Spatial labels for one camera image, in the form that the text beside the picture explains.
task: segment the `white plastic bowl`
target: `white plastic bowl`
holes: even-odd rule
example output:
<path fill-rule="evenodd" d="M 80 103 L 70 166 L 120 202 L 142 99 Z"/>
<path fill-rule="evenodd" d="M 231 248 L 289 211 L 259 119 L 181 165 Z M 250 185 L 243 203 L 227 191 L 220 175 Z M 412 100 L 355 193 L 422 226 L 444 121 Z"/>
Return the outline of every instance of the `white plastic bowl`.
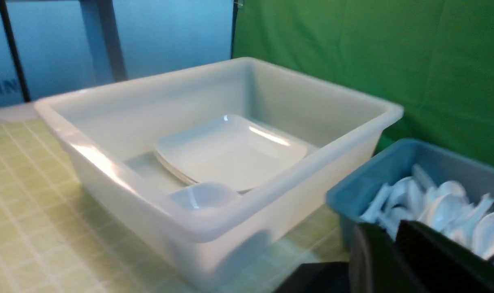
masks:
<path fill-rule="evenodd" d="M 202 289 L 322 205 L 403 115 L 390 102 L 252 58 L 45 98 L 35 108 L 91 195 Z M 155 141 L 226 114 L 309 152 L 243 195 L 219 183 L 187 187 L 159 164 Z"/>

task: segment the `yellow tile floor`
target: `yellow tile floor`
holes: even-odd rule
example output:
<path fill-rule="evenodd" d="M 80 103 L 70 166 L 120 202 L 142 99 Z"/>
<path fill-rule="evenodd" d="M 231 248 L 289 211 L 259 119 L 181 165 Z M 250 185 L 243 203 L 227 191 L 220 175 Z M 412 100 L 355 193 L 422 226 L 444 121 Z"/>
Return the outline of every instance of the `yellow tile floor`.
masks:
<path fill-rule="evenodd" d="M 271 292 L 300 263 L 346 260 L 323 206 L 221 293 Z M 196 292 L 83 188 L 39 120 L 0 124 L 0 293 Z"/>

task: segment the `green screen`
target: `green screen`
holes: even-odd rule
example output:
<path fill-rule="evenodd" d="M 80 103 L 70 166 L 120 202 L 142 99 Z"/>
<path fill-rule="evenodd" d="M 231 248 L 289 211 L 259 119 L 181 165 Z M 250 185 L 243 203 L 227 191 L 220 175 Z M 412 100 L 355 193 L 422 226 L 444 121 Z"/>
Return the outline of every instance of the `green screen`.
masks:
<path fill-rule="evenodd" d="M 379 149 L 415 137 L 494 165 L 494 0 L 245 0 L 235 33 L 234 57 L 403 105 Z"/>

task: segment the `blue backdrop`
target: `blue backdrop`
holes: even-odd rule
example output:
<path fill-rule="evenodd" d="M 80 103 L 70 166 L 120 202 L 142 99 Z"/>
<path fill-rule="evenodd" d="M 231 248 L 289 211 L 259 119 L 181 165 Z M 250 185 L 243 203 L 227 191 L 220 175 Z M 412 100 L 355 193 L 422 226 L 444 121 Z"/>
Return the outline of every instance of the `blue backdrop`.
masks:
<path fill-rule="evenodd" d="M 128 77 L 230 57 L 232 0 L 113 0 Z M 96 86 L 77 0 L 9 2 L 31 97 Z M 0 107 L 22 102 L 0 18 Z"/>

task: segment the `white square plate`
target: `white square plate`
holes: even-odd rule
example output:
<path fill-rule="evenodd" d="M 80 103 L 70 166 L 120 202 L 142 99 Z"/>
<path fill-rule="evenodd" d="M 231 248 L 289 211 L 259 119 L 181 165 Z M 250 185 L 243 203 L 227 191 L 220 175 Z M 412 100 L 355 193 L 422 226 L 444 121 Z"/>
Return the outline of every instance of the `white square plate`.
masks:
<path fill-rule="evenodd" d="M 220 182 L 239 192 L 263 184 L 307 155 L 308 148 L 238 115 L 163 137 L 159 161 L 188 183 Z"/>

